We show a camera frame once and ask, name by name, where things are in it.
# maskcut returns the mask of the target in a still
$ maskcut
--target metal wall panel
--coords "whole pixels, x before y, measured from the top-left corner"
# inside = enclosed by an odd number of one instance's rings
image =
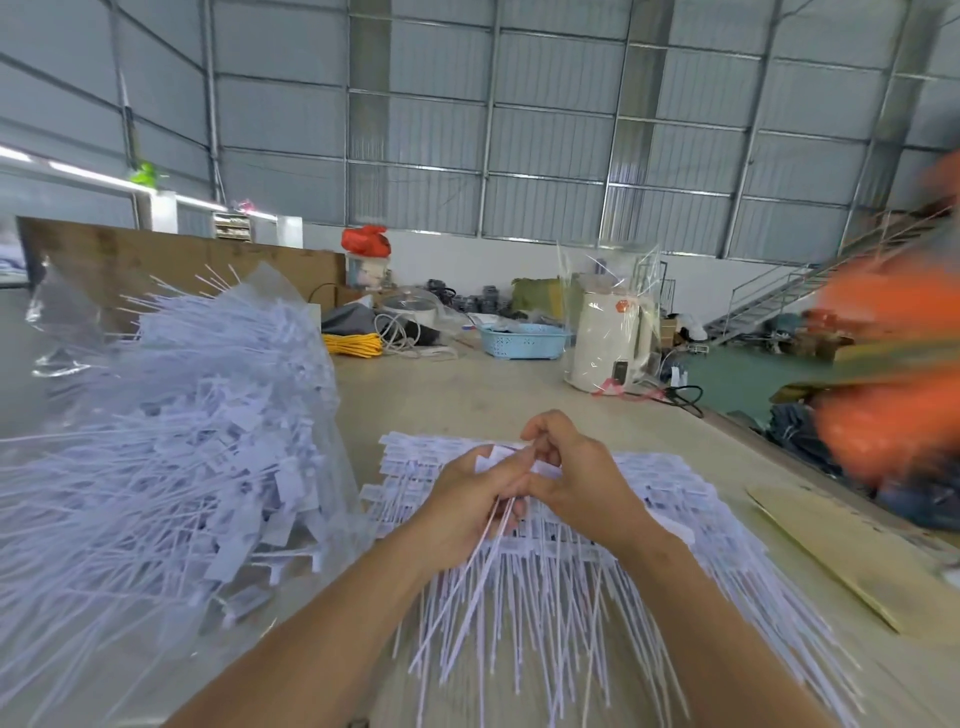
[[[940,149],[960,146],[960,81],[924,81],[906,141]]]
[[[670,43],[762,53],[773,6],[773,0],[673,0]]]
[[[109,11],[100,0],[7,0],[0,52],[118,103]]]
[[[228,200],[249,199],[280,215],[343,224],[342,162],[225,150],[221,164]]]
[[[69,151],[64,150],[69,146],[123,156],[123,126],[115,109],[82,99],[3,63],[0,88],[0,120],[12,130],[0,143],[15,146],[24,139],[30,143],[25,145],[28,151],[52,157]],[[63,159],[81,163],[83,153],[78,151],[76,156],[65,155]]]
[[[887,68],[903,22],[903,0],[785,0],[775,56]]]
[[[0,213],[92,225],[133,227],[129,195],[7,174],[0,168]]]
[[[743,159],[744,141],[744,135],[739,132],[656,124],[645,183],[733,192]]]
[[[746,193],[845,205],[853,197],[866,152],[861,144],[761,134]]]
[[[177,205],[177,233],[213,237],[213,214],[201,209]]]
[[[760,126],[782,132],[870,137],[883,96],[883,74],[775,61]]]
[[[504,0],[503,27],[624,38],[630,0]]]
[[[120,47],[133,110],[171,131],[204,142],[204,75],[124,18],[120,18]]]
[[[493,24],[495,0],[393,0],[391,10],[401,17],[446,20],[475,25]],[[353,0],[353,12],[379,12],[383,0]]]
[[[602,186],[492,177],[487,195],[485,235],[572,242],[596,239]]]
[[[495,109],[490,168],[495,172],[603,180],[612,134],[612,119]]]
[[[622,62],[619,43],[504,33],[495,98],[509,104],[612,114]]]
[[[847,211],[744,200],[730,257],[815,263],[833,257]]]
[[[341,157],[345,94],[335,88],[222,78],[220,140],[226,146]]]
[[[491,34],[395,21],[390,90],[459,99],[487,98]]]
[[[198,180],[209,178],[210,159],[205,146],[141,121],[135,123],[135,128],[140,155],[144,159],[166,171],[179,172]]]
[[[204,62],[200,0],[120,0],[120,8],[185,56]]]
[[[891,209],[917,209],[932,202],[937,193],[924,184],[924,174],[939,157],[933,152],[903,150],[887,206]]]
[[[928,70],[930,73],[960,79],[960,3],[950,5],[943,18]]]
[[[214,11],[218,72],[346,84],[344,15],[223,2]]]
[[[351,223],[476,233],[480,202],[476,175],[352,164],[349,184]]]
[[[364,101],[363,96],[350,99],[352,104]],[[486,111],[479,106],[390,99],[386,160],[479,170],[485,121]]]
[[[757,61],[667,51],[657,118],[745,127],[758,72]]]
[[[614,187],[607,201],[612,212],[608,239],[657,244],[668,253],[716,255],[730,213],[723,197]]]

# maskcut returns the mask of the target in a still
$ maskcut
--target cardboard box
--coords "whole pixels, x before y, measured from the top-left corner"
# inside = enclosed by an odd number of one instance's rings
[[[108,325],[123,330],[131,315],[124,296],[159,289],[157,277],[186,293],[209,292],[197,276],[210,278],[207,265],[225,280],[232,271],[243,278],[265,262],[286,277],[306,301],[329,310],[336,304],[336,286],[346,280],[345,256],[332,251],[307,251],[216,240],[166,232],[136,231],[57,220],[17,218],[27,257],[30,283],[52,264],[104,311]]]
[[[660,347],[672,349],[677,335],[677,319],[660,319]]]

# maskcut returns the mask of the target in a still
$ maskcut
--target person's left hand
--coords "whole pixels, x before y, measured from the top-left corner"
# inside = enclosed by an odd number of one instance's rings
[[[500,522],[507,519],[505,534],[516,528],[526,515],[526,487],[535,451],[524,448],[497,463],[485,473],[474,473],[478,455],[490,455],[492,445],[474,448],[446,464],[426,502],[409,526],[420,532],[426,548],[426,559],[432,571],[453,569],[463,564],[483,535],[491,510],[498,500],[488,538],[496,535]],[[506,500],[516,497],[511,513],[503,513]]]

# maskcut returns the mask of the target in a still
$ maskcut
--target yellow rope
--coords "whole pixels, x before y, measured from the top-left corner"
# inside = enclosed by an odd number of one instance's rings
[[[325,333],[324,343],[330,353],[360,356],[364,359],[371,359],[383,353],[380,336],[375,333],[353,334],[351,336],[335,336],[332,333]]]

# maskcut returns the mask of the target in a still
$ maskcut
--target pile of cable ties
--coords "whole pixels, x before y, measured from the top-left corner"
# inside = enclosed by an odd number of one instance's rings
[[[306,305],[268,266],[206,282],[130,298],[136,332],[71,377],[68,415],[0,441],[3,725],[125,718],[175,655],[208,680],[283,585],[315,593],[372,540]]]

